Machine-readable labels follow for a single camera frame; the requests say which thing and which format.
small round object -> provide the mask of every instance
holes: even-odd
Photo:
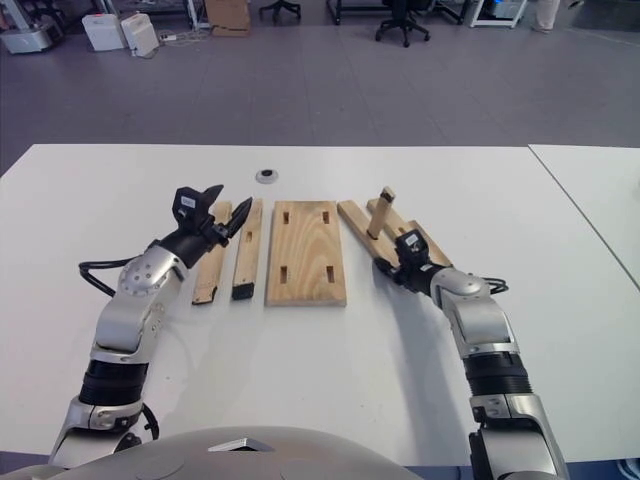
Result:
[[[271,168],[259,170],[256,173],[256,181],[265,185],[271,184],[278,180],[278,171]]]

white device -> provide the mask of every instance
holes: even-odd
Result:
[[[120,21],[112,13],[86,15],[82,19],[82,25],[96,52],[118,50],[127,46]]]
[[[136,13],[123,20],[122,30],[131,54],[136,57],[146,57],[160,46],[149,15],[145,13]]]

gray floor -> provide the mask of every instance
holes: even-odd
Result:
[[[299,26],[254,18],[249,38],[151,60],[91,52],[84,35],[2,49],[1,171],[33,143],[640,146],[638,34],[434,17],[432,40],[405,49],[397,32],[373,41],[381,18],[336,27],[306,0]]]

office chair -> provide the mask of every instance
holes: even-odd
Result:
[[[300,13],[300,4],[299,3],[291,3],[288,2],[287,0],[277,0],[276,2],[272,3],[271,5],[267,5],[266,7],[262,7],[260,9],[258,9],[258,14],[260,15],[260,19],[262,19],[262,12],[266,11],[266,10],[273,10],[273,14],[271,15],[271,19],[273,20],[273,23],[276,24],[278,23],[278,18],[280,16],[280,9],[284,8],[285,10],[288,10],[291,13],[295,13],[296,17],[298,17],[298,20],[300,20],[301,18],[301,13]]]
[[[399,28],[402,30],[404,37],[403,46],[408,48],[409,38],[407,33],[411,30],[417,30],[424,33],[424,41],[428,42],[431,38],[429,30],[422,27],[416,22],[416,19],[411,15],[411,10],[425,9],[427,4],[433,4],[431,2],[425,2],[424,0],[382,0],[382,3],[388,7],[391,7],[391,20],[385,20],[380,24],[378,30],[376,30],[376,42],[382,40],[382,35],[387,30],[392,28]]]

wooden plank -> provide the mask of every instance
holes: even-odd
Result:
[[[233,275],[231,298],[242,300],[253,297],[260,256],[262,229],[262,200],[254,199],[238,242],[236,270]]]
[[[377,240],[369,236],[369,219],[353,200],[338,202],[338,212],[373,258],[382,257],[394,267],[398,266],[398,256],[391,240],[385,235],[380,235]]]
[[[389,187],[384,187],[382,189],[382,193],[380,193],[380,198],[376,202],[376,208],[371,212],[371,223],[369,223],[369,228],[367,228],[367,233],[374,240],[378,239],[380,232],[382,231],[382,227],[387,220],[387,215],[389,214],[389,210],[391,209],[391,204],[396,198],[396,194],[393,193]]]
[[[271,227],[268,306],[345,306],[335,202],[276,202]]]
[[[367,202],[367,209],[370,212],[373,212],[376,209],[376,204],[378,203],[377,198],[373,198]],[[431,238],[431,236],[426,232],[422,226],[416,222],[415,220],[411,220],[406,222],[398,212],[396,212],[393,208],[389,209],[389,213],[387,215],[387,223],[384,226],[384,231],[389,235],[389,237],[395,240],[396,237],[407,233],[410,230],[417,229],[420,231],[420,234],[427,241],[427,245],[429,246],[429,257],[433,263],[437,263],[438,265],[451,266],[453,263],[449,260],[449,257],[445,255],[442,249],[438,246],[438,244]]]
[[[213,206],[213,216],[216,223],[227,223],[231,218],[231,202],[217,202]],[[218,285],[220,284],[220,273],[224,261],[225,248],[217,245],[209,253],[200,259],[198,267],[198,278],[193,289],[193,305],[213,302]]]

